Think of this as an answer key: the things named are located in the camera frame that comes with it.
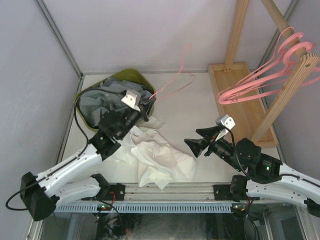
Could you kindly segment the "grey shirt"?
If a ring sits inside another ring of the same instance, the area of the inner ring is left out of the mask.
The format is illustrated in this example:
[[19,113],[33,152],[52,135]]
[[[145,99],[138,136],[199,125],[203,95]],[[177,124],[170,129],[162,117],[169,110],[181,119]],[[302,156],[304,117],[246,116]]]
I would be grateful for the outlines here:
[[121,102],[127,90],[137,91],[141,94],[141,99],[152,95],[145,85],[119,80],[113,76],[108,77],[93,88],[93,90],[83,93],[77,104],[84,121],[92,129],[98,127],[104,113],[112,111],[123,113],[128,108]]

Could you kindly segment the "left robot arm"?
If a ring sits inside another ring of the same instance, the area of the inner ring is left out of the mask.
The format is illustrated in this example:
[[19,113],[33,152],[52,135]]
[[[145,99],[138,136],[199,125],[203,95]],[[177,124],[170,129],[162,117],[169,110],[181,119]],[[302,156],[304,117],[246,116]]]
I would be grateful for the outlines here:
[[71,180],[88,168],[102,163],[121,146],[120,140],[140,120],[148,121],[155,98],[140,100],[134,107],[125,105],[124,112],[109,111],[98,122],[98,131],[85,147],[59,164],[38,174],[25,173],[21,177],[20,199],[34,221],[49,217],[57,207],[83,198],[104,200],[109,196],[110,185],[100,174],[87,180]]

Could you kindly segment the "aluminium frame rail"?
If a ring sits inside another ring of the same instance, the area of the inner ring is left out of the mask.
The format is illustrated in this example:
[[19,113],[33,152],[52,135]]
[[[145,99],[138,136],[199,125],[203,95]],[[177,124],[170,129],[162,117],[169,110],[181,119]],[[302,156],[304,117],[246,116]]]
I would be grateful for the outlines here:
[[[66,183],[63,186],[39,186],[39,193],[44,194],[57,207],[73,203],[75,201],[98,201],[102,190],[108,187],[109,183],[99,183],[94,178],[76,183]],[[186,202],[186,201],[245,201],[248,197],[241,196],[234,200],[215,200],[213,185],[183,185],[182,183],[170,184],[164,189],[156,185],[138,187],[136,184],[125,185],[125,196],[122,201],[134,202]]]

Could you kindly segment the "wooden clothes rack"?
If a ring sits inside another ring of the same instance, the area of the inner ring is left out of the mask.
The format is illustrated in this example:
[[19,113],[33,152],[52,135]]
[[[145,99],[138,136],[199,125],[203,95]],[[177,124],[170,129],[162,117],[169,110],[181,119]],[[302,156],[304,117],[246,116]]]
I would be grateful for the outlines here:
[[[320,58],[312,50],[310,52],[307,52],[305,48],[295,50],[292,57],[297,60],[297,64],[284,82],[263,87],[260,90],[249,93],[249,95],[280,89],[278,93],[240,103],[219,104],[217,96],[220,91],[235,85],[243,77],[255,71],[249,71],[246,62],[234,62],[248,4],[247,0],[239,0],[237,2],[226,60],[221,64],[210,64],[208,73],[219,113],[232,116],[237,124],[233,129],[235,139],[239,141],[242,138],[248,138],[256,145],[268,149],[278,145],[278,139],[272,126],[276,118],[300,87],[313,84],[319,80],[318,77],[312,80],[307,78],[311,73],[319,72],[318,63]],[[274,1],[264,0],[262,4],[280,33],[287,27],[291,27]],[[298,43],[305,42],[301,40],[303,35],[301,31],[287,30],[284,36],[280,38],[279,44],[292,37],[288,46],[296,47]]]

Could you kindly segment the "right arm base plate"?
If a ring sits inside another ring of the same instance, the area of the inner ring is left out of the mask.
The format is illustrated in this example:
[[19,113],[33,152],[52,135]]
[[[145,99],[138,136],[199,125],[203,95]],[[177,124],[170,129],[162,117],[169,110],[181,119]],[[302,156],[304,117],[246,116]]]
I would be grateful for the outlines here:
[[230,184],[213,185],[213,193],[215,201],[234,201],[234,196],[231,193]]

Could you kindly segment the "white shirt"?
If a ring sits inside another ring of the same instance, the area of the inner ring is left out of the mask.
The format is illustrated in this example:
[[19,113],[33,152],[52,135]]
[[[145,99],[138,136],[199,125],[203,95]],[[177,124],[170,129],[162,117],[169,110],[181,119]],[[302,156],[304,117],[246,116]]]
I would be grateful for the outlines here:
[[160,135],[164,126],[153,115],[134,126],[120,141],[121,147],[109,158],[114,162],[137,163],[138,186],[154,183],[164,189],[171,182],[191,182],[196,160],[173,146]]

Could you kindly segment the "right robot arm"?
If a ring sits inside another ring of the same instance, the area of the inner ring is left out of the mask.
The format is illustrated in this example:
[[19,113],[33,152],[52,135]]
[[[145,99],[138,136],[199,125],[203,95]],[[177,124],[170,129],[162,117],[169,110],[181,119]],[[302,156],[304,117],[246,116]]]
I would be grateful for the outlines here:
[[196,133],[200,139],[184,139],[195,157],[215,154],[238,172],[229,187],[234,199],[240,200],[244,196],[273,199],[306,208],[314,217],[320,216],[318,179],[262,153],[261,147],[247,138],[238,142],[225,140],[225,135],[232,131],[221,124],[199,128]]

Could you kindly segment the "green plastic basket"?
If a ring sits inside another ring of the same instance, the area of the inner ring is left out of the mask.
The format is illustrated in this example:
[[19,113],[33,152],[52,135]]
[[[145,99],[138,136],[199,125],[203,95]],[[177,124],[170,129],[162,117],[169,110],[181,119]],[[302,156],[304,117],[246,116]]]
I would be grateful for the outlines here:
[[123,69],[89,87],[78,94],[76,108],[92,129],[98,128],[98,123],[105,113],[124,113],[129,107],[122,102],[128,90],[134,90],[141,95],[146,104],[146,112],[151,115],[155,99],[149,99],[156,91],[153,85],[137,69]]

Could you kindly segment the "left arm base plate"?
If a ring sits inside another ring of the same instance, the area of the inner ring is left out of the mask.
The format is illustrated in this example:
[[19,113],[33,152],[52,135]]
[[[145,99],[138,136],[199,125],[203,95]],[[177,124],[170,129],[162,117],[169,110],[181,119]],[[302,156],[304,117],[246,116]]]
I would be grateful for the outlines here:
[[102,189],[97,197],[103,201],[123,201],[125,199],[126,186],[124,184],[111,184]]

